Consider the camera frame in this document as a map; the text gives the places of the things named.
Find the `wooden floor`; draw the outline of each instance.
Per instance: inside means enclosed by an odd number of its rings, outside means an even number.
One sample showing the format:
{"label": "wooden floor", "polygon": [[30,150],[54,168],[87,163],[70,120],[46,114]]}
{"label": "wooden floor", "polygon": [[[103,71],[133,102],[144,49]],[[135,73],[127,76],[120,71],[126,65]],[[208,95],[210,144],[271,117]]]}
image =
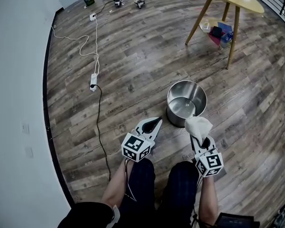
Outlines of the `wooden floor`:
{"label": "wooden floor", "polygon": [[[89,35],[83,53],[95,52],[89,15],[103,1],[87,9],[79,1],[64,10],[56,34]],[[101,139],[114,173],[126,133],[142,119],[163,117],[148,156],[159,201],[170,169],[193,155],[189,134],[166,118],[167,92],[179,80],[199,83],[208,97],[202,116],[213,124],[210,135],[225,163],[216,178],[220,211],[255,216],[265,227],[285,204],[285,24],[264,4],[264,15],[242,9],[234,59],[225,70],[229,48],[219,49],[200,29],[185,46],[205,1],[147,0],[139,10],[126,0],[97,16]],[[206,15],[221,18],[224,7],[213,0]],[[230,6],[227,22],[233,24],[234,14]],[[52,38],[47,76],[55,149],[76,202],[99,201],[108,184],[96,128],[100,92],[89,90],[95,56],[79,55],[83,42]]]}

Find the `forearm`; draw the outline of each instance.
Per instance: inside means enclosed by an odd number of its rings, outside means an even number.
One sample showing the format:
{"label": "forearm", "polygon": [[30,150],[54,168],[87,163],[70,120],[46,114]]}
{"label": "forearm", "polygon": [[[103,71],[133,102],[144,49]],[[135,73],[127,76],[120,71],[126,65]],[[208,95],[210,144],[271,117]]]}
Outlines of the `forearm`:
{"label": "forearm", "polygon": [[[127,165],[128,178],[130,178],[131,171],[133,168],[134,162],[129,161]],[[109,185],[104,191],[104,195],[101,199],[102,203],[109,205],[111,208],[116,205],[119,207],[123,201],[126,187],[126,177],[125,177],[125,166],[124,160],[120,164],[118,170],[112,177]]]}
{"label": "forearm", "polygon": [[213,177],[203,178],[199,201],[199,219],[210,225],[214,225],[218,217],[218,198],[215,191]]}

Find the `black baseboard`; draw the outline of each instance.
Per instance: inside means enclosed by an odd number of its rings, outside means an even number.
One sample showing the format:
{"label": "black baseboard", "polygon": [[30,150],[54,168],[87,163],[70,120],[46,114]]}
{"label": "black baseboard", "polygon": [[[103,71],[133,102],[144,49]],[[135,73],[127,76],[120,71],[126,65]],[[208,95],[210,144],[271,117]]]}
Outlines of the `black baseboard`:
{"label": "black baseboard", "polygon": [[[60,12],[62,12],[64,9],[61,8],[59,9],[56,13],[55,13],[55,16],[54,16],[54,19],[53,19],[53,23],[52,23],[52,26],[54,25],[55,23],[55,20],[56,20],[56,17],[57,17],[57,14],[59,14]],[[47,49],[46,49],[46,55],[45,55],[45,58],[44,58],[44,69],[43,69],[43,113],[44,113],[44,122],[45,122],[45,125],[46,125],[46,130],[47,130],[47,140],[48,140],[48,145],[49,145],[49,150],[51,152],[51,155],[52,155],[52,161],[53,161],[53,164],[54,164],[54,168],[55,168],[55,171],[56,171],[56,174],[57,174],[57,177],[58,177],[58,180],[59,180],[59,183],[61,185],[61,188],[62,188],[62,191],[63,193],[65,194],[65,197],[69,203],[69,205],[71,207],[73,207],[75,205],[75,202],[71,196],[71,193],[70,191],[68,190],[68,187],[67,187],[67,184],[66,184],[66,181],[63,177],[63,174],[62,174],[62,171],[61,171],[61,168],[59,166],[59,162],[58,162],[58,158],[57,158],[57,155],[56,155],[56,151],[55,151],[55,147],[54,147],[54,142],[53,142],[53,137],[52,137],[52,131],[51,131],[51,125],[49,123],[49,116],[48,116],[48,87],[47,87],[47,82],[48,82],[48,54],[49,54],[49,47],[50,47],[50,44],[51,44],[51,38],[52,38],[52,32],[53,32],[53,29],[51,28],[50,30],[50,33],[49,33],[49,36],[48,36],[48,42],[47,42]]]}

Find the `table leg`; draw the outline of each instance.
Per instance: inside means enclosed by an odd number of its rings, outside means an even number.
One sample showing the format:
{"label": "table leg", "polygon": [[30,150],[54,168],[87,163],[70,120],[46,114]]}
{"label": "table leg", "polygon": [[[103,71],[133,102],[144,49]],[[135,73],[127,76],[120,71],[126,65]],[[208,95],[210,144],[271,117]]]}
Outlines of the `table leg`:
{"label": "table leg", "polygon": [[227,13],[228,13],[228,10],[229,10],[229,6],[230,6],[230,3],[229,3],[229,2],[226,2],[226,6],[225,6],[225,10],[224,10],[224,14],[223,14],[222,21],[225,21],[225,20],[226,20]]}
{"label": "table leg", "polygon": [[227,69],[229,68],[229,65],[231,64],[231,60],[232,60],[232,57],[233,57],[234,46],[235,46],[236,40],[237,40],[238,20],[239,20],[239,7],[236,6],[236,16],[234,18],[233,38],[232,38],[231,48],[230,48],[230,52],[229,52],[228,63],[227,63],[227,67],[226,67]]}
{"label": "table leg", "polygon": [[200,12],[200,14],[199,14],[199,16],[198,16],[198,18],[197,18],[197,20],[196,20],[196,22],[195,22],[195,24],[194,24],[192,30],[191,30],[191,32],[190,32],[190,34],[189,34],[189,36],[188,36],[186,42],[185,42],[186,45],[189,43],[189,41],[190,41],[191,37],[193,36],[194,32],[196,31],[197,27],[200,25],[200,21],[201,21],[201,19],[203,18],[204,14],[206,13],[206,11],[207,11],[207,9],[208,9],[208,7],[209,7],[211,1],[212,1],[212,0],[207,0],[207,1],[206,1],[206,3],[205,3],[205,5],[204,5],[203,9],[201,10],[201,12]]}

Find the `person's left arm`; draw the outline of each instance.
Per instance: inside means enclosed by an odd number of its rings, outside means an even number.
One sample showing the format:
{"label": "person's left arm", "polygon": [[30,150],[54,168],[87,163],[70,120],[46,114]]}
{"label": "person's left arm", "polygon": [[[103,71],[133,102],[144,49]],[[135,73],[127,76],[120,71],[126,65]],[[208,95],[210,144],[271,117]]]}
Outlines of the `person's left arm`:
{"label": "person's left arm", "polygon": [[[128,179],[130,178],[133,165],[134,165],[133,161],[129,161],[127,164]],[[109,182],[106,190],[104,191],[104,195],[101,199],[101,202],[106,205],[109,205],[111,208],[113,208],[114,205],[116,205],[119,208],[124,198],[125,188],[126,188],[126,177],[125,177],[125,165],[123,160],[117,172],[114,174],[111,181]]]}

